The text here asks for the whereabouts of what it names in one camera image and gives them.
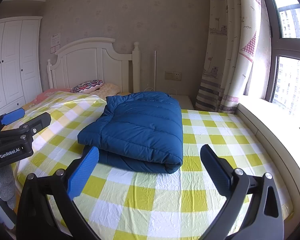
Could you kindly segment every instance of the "blue folded comforter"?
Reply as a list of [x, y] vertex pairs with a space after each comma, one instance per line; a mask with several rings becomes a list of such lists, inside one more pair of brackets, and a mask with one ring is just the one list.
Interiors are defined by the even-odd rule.
[[99, 162], [117, 168], [174, 173], [183, 160], [178, 102], [162, 92], [107, 97], [100, 118], [78, 134], [78, 143], [99, 148]]

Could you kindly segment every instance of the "cable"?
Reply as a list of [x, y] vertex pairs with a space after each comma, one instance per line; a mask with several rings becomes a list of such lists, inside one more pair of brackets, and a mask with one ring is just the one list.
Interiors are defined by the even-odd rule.
[[170, 91], [171, 89], [173, 89], [173, 90], [176, 92], [176, 94], [175, 94], [175, 95], [177, 95], [177, 94], [178, 94], [178, 92], [177, 92], [177, 90], [176, 90], [176, 89], [174, 89], [174, 88], [170, 88], [170, 89], [168, 90], [168, 94], [169, 94], [169, 95], [170, 95], [169, 91]]
[[148, 88], [151, 88], [149, 91], [154, 90], [154, 88], [152, 88], [152, 87], [147, 87], [145, 90], [143, 90], [143, 92], [145, 92]]

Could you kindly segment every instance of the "gray plush toy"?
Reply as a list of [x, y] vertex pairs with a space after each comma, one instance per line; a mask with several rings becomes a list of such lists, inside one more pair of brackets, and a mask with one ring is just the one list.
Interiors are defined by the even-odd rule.
[[15, 208], [16, 184], [11, 165], [0, 168], [0, 198], [7, 202], [9, 208]]

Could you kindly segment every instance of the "wall socket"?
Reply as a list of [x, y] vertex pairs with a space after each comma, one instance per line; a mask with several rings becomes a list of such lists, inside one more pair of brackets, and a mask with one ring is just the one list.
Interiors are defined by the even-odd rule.
[[167, 79], [167, 80], [181, 81], [181, 76], [182, 76], [181, 72], [171, 72], [171, 71], [164, 72], [164, 79]]

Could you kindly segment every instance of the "paper notice on wall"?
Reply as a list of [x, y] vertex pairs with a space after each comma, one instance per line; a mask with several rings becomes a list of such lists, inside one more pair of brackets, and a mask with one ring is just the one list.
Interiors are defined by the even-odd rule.
[[61, 41], [61, 33], [57, 33], [55, 35], [51, 36], [51, 48], [55, 47], [57, 45], [60, 45], [60, 41]]

